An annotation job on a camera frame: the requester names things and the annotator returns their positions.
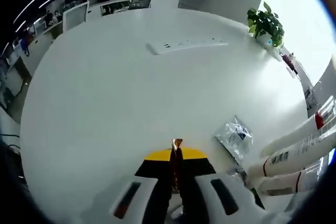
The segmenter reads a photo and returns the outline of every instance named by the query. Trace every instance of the floor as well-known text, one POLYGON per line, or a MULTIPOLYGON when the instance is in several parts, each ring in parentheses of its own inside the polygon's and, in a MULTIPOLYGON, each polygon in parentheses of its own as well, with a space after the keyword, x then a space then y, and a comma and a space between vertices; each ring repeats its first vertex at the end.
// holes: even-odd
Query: floor
POLYGON ((7 113, 18 124, 21 123, 21 115, 22 115, 23 105, 25 103, 28 88, 29 88, 29 81, 26 81, 23 84, 20 93, 14 98, 13 103, 10 105, 10 107, 7 110, 7 113))

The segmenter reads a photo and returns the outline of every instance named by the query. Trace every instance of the desk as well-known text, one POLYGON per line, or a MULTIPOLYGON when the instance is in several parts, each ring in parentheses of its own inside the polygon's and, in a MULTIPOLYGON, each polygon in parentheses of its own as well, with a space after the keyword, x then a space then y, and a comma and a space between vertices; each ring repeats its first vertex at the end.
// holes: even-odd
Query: desk
MULTIPOLYGON (((209 13, 151 8, 57 38, 35 72, 21 122, 23 168, 42 211, 63 223, 89 216, 105 223, 98 209, 108 211, 118 183, 172 138, 224 172, 233 161, 213 136, 237 114, 254 134, 247 169, 267 143, 306 120, 299 80, 247 29, 209 13), (163 55, 146 46, 197 35, 228 45, 163 55)), ((267 209, 282 211, 291 197, 269 198, 267 209)))
POLYGON ((114 3, 120 3, 120 2, 129 2, 131 0, 110 0, 107 2, 102 2, 102 3, 97 3, 92 6, 89 6, 87 9, 87 14, 86 14, 86 22, 96 20, 102 17, 101 13, 101 6, 104 5, 110 5, 114 3))

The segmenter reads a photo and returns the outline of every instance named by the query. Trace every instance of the bottle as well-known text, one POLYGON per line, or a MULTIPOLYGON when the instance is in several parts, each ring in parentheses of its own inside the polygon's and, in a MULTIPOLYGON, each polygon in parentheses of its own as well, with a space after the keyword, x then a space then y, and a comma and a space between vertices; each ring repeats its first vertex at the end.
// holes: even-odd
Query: bottle
POLYGON ((262 156, 272 155, 274 152, 286 148, 292 144, 300 142, 305 137, 319 130, 336 116, 336 106, 334 97, 331 96, 319 111, 303 122, 293 132, 278 138, 268 144, 262 151, 262 156))
POLYGON ((258 187, 258 192, 267 196, 295 194, 299 191, 308 191, 316 187, 318 180, 328 167, 329 155, 320 158, 317 162, 299 172, 266 177, 258 187))
POLYGON ((300 171, 336 147, 336 118, 301 142, 275 152, 263 163, 252 165, 247 180, 300 171))

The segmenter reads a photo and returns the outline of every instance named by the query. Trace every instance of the clear plastic packet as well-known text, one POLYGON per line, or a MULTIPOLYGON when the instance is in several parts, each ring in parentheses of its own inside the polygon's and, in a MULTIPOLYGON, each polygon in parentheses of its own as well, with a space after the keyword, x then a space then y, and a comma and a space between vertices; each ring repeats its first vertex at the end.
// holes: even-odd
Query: clear plastic packet
POLYGON ((236 115, 216 131, 215 137, 239 165, 253 144, 251 130, 236 115))

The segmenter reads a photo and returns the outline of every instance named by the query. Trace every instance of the green plant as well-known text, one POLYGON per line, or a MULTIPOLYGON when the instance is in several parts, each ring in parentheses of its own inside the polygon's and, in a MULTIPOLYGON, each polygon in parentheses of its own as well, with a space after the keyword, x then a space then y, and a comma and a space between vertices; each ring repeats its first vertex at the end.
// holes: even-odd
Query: green plant
POLYGON ((247 12, 247 20, 249 26, 249 33, 253 33, 253 37, 257 38, 266 33, 271 36, 274 47, 283 45, 284 29, 278 20, 278 14, 272 13, 271 8, 264 2, 265 12, 250 8, 247 12))

